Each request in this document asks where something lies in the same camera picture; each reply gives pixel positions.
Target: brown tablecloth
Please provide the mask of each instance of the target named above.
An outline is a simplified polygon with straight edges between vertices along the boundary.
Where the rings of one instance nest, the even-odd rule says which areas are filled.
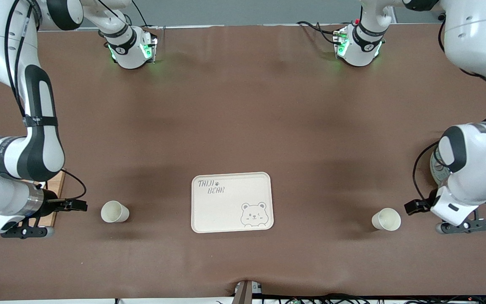
[[[438,217],[403,211],[421,149],[486,116],[486,83],[447,61],[437,31],[393,25],[354,68],[308,27],[173,29],[135,71],[95,32],[39,34],[89,211],[59,214],[51,239],[0,237],[0,300],[225,296],[243,279],[282,294],[486,294],[486,232],[438,235]],[[24,133],[0,84],[0,135]],[[193,177],[253,171],[271,176],[272,229],[194,233]],[[80,191],[66,181],[65,196]],[[127,223],[103,223],[109,200]],[[386,206],[401,228],[373,231]]]

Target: black cable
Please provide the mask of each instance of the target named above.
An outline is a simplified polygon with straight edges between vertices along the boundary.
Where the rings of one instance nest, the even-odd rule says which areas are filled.
[[[106,9],[108,9],[110,12],[112,12],[112,14],[113,14],[114,16],[116,16],[116,17],[117,17],[117,19],[119,19],[119,21],[121,21],[121,22],[123,22],[123,23],[125,23],[125,24],[129,25],[128,23],[126,23],[125,21],[123,21],[123,20],[122,20],[122,19],[121,19],[121,18],[120,18],[120,17],[119,17],[117,14],[116,14],[116,12],[114,12],[114,11],[113,11],[111,8],[109,8],[109,7],[108,7],[106,4],[104,4],[104,2],[102,2],[102,0],[97,0],[97,1],[98,1],[100,4],[102,4],[102,5],[103,5],[103,6],[104,6]]]
[[[315,27],[313,24],[307,22],[307,21],[299,21],[297,24],[301,25],[301,24],[304,24],[304,25],[308,25],[311,29],[315,30],[315,31],[321,31],[318,27]],[[332,31],[324,31],[322,30],[323,33],[328,33],[330,35],[333,35],[333,32]]]
[[[343,299],[343,300],[340,300],[339,302],[335,302],[335,304],[341,304],[343,302],[349,302],[350,304],[355,304],[354,302],[352,302],[350,299]]]
[[[26,18],[27,19],[29,19],[31,17],[31,12],[32,11],[33,11],[33,6],[30,5],[29,6],[29,9],[27,10],[27,15],[26,15]],[[24,46],[25,33],[26,32],[27,32],[27,27],[25,27],[24,30],[22,31],[22,36],[20,38],[20,42],[19,42],[19,45],[18,45],[18,50],[16,51],[16,60],[15,60],[15,63],[14,63],[14,87],[16,89],[14,98],[16,99],[16,102],[18,104],[20,104],[20,105],[22,104],[22,102],[20,101],[20,88],[19,88],[18,65],[19,65],[19,62],[20,62],[20,55],[22,54],[22,47]]]
[[[446,163],[444,163],[444,162],[443,162],[441,159],[439,159],[439,158],[438,158],[438,156],[436,156],[436,151],[437,151],[437,150],[438,150],[438,146],[437,146],[436,148],[434,148],[434,151],[432,151],[432,157],[434,157],[434,160],[435,160],[435,161],[436,161],[438,164],[440,164],[440,165],[442,165],[442,166],[444,166],[444,167],[446,167],[446,168],[449,168],[449,166],[448,166]]]
[[[8,38],[9,38],[9,33],[10,33],[10,23],[12,21],[12,15],[14,14],[16,6],[18,5],[19,2],[20,2],[20,0],[15,0],[14,3],[12,4],[11,8],[10,8],[10,11],[8,12],[8,17],[7,17],[6,26],[5,26],[5,35],[4,35],[5,42],[3,44],[3,46],[5,48],[5,65],[6,65],[6,69],[7,69],[8,82],[9,82],[10,88],[12,89],[12,93],[14,94],[14,96],[16,96],[16,87],[14,85],[14,81],[12,80],[12,73],[10,71],[10,59],[8,58],[9,57],[9,55],[8,55]],[[22,106],[22,103],[20,102],[20,100],[17,100],[17,104],[18,104],[18,108],[20,109],[20,114],[22,114],[22,117],[25,117],[24,107]]]
[[[135,0],[132,0],[132,3],[135,5],[135,8],[137,9],[137,11],[140,13],[140,17],[142,18],[142,21],[143,21],[143,25],[145,27],[148,27],[149,25],[147,24],[147,22],[145,21],[145,18],[143,17],[142,13],[141,13],[141,10],[140,8],[136,5],[136,2]]]
[[[442,25],[440,25],[440,29],[438,31],[438,45],[440,46],[440,49],[442,49],[442,52],[446,52],[444,50],[444,44],[442,43],[442,31],[444,30],[444,25],[446,24],[446,19],[442,22]]]
[[[444,49],[444,45],[443,45],[443,42],[442,42],[442,31],[444,29],[444,25],[446,24],[446,19],[447,19],[447,16],[444,17],[444,21],[442,22],[442,25],[440,25],[440,29],[438,31],[438,45],[440,46],[440,49],[442,49],[442,52],[444,52],[444,53],[446,51]],[[468,71],[465,71],[463,69],[460,69],[460,70],[463,73],[465,73],[466,75],[473,76],[473,77],[479,77],[479,78],[483,79],[486,82],[486,77],[484,77],[483,75],[480,75],[478,73],[469,73]]]
[[[129,23],[129,25],[132,25],[131,17],[129,17],[129,15],[127,15],[127,14],[123,14],[123,16],[125,16],[125,21],[127,21],[127,23]]]
[[[369,301],[367,301],[366,299],[364,298],[361,298],[360,296],[352,296],[352,295],[349,295],[349,294],[335,294],[336,296],[345,296],[346,298],[354,298],[358,303],[359,303],[359,300],[363,301],[365,304],[370,304]]]
[[[78,177],[76,177],[74,174],[68,172],[67,170],[65,169],[61,169],[61,171],[63,171],[64,173],[70,175],[70,177],[72,177],[73,179],[76,179],[77,182],[80,183],[80,185],[83,187],[84,189],[84,192],[78,196],[76,196],[75,198],[68,198],[68,200],[77,200],[79,198],[81,198],[82,196],[84,196],[86,193],[87,193],[87,187],[85,186],[85,184],[83,183],[83,181],[81,181]]]
[[[326,34],[324,33],[324,31],[322,31],[322,27],[320,27],[320,23],[319,22],[316,23],[316,26],[318,27],[320,33],[322,33],[322,36],[324,37],[324,39],[327,40],[327,42],[332,43],[332,44],[336,44],[337,46],[340,46],[341,45],[340,42],[336,42],[336,41],[333,41],[333,40],[329,40],[326,37]]]

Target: green indicator light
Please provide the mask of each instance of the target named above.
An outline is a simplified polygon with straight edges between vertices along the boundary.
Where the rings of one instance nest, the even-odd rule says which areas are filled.
[[[378,53],[380,52],[380,46],[382,46],[382,42],[380,42],[376,47],[376,53],[374,53],[374,57],[378,56]]]
[[[113,50],[112,50],[112,47],[110,45],[108,45],[108,50],[110,50],[110,54],[112,54],[112,59],[116,60],[116,56],[113,54]]]
[[[147,59],[151,58],[151,48],[149,46],[140,44],[143,52],[143,56]]]
[[[349,45],[350,45],[349,40],[348,39],[344,40],[343,44],[339,46],[339,51],[337,52],[337,54],[339,54],[339,56],[344,56],[346,54],[346,50],[349,47]]]

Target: white tray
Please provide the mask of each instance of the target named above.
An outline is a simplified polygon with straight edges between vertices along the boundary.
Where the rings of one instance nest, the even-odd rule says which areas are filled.
[[[273,226],[271,180],[265,172],[199,175],[192,180],[196,233],[266,230]]]

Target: bear drawing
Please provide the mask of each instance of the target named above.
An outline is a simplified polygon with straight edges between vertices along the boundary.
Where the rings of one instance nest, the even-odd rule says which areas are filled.
[[[241,206],[243,215],[241,216],[241,223],[245,227],[258,227],[260,225],[266,226],[266,223],[270,220],[266,213],[266,204],[259,202],[257,205],[249,205],[247,203]]]

